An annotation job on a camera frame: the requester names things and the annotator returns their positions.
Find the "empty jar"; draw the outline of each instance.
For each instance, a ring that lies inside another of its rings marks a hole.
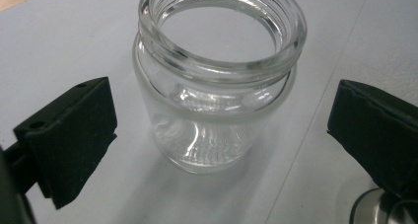
[[[140,0],[134,68],[164,156],[191,173],[235,164],[292,88],[306,35],[294,0]]]

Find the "white surface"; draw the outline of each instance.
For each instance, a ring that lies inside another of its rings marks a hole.
[[[248,156],[215,176],[173,167],[153,144],[131,62],[138,1],[30,0],[0,12],[3,148],[80,82],[109,76],[115,100],[118,137],[79,197],[55,210],[37,186],[28,192],[38,223],[348,223],[374,184],[326,134],[336,87],[357,80],[418,105],[418,0],[297,0],[309,33],[294,89]]]

